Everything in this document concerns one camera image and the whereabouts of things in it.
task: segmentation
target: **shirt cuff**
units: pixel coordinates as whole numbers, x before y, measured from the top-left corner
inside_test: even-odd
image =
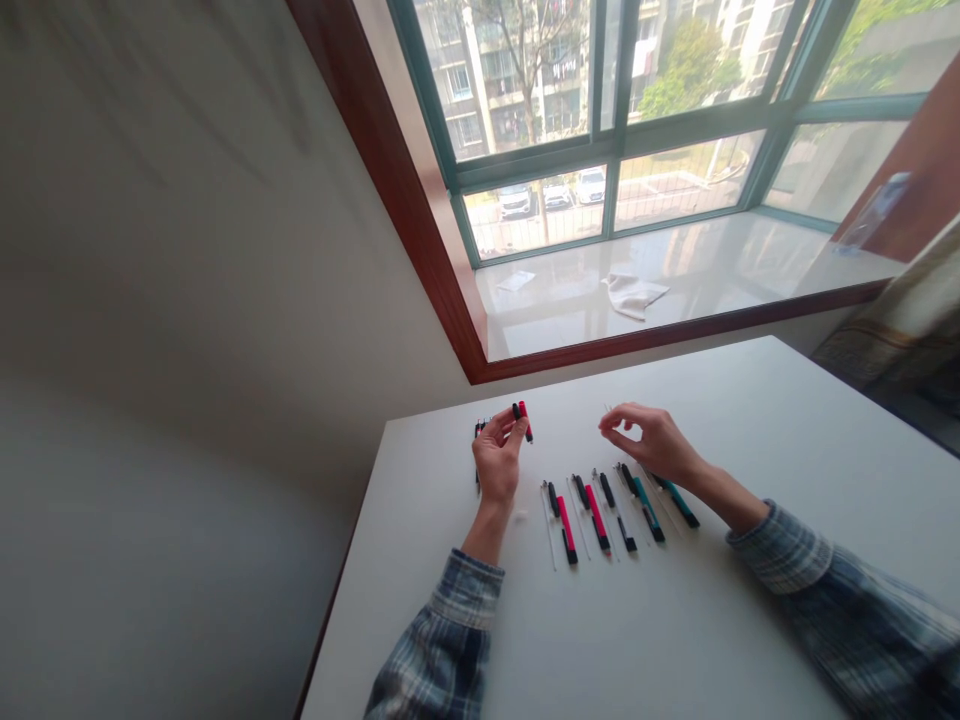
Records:
[[[447,558],[430,608],[450,622],[489,630],[500,598],[504,571],[454,548]]]
[[[775,595],[808,588],[830,568],[833,545],[772,500],[770,514],[746,535],[727,542]]]

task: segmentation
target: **car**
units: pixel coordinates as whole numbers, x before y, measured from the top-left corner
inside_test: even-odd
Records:
[[[562,177],[554,177],[543,184],[543,204],[547,210],[558,210],[573,205],[573,195]]]
[[[603,202],[607,179],[600,168],[581,170],[577,176],[577,200],[581,205]]]
[[[500,189],[500,219],[529,215],[533,209],[533,192],[529,185],[508,185]]]

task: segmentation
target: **white wall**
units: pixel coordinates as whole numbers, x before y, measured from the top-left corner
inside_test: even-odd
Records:
[[[284,3],[117,5],[0,21],[0,715],[286,718],[386,420],[771,328],[470,387]]]

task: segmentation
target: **plaid shirt sleeve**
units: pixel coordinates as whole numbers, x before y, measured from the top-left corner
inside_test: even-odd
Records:
[[[380,669],[367,718],[477,718],[503,570],[459,550]]]
[[[857,714],[960,716],[960,622],[773,502],[727,540],[779,595],[816,664]]]

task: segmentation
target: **white window sill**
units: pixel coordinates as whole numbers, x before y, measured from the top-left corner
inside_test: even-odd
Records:
[[[903,263],[872,253],[832,252],[825,233],[739,213],[570,248],[477,271],[487,311],[490,362],[601,340],[768,302],[895,277]],[[514,273],[534,278],[515,292]],[[614,312],[609,273],[637,275],[670,290],[646,322]]]

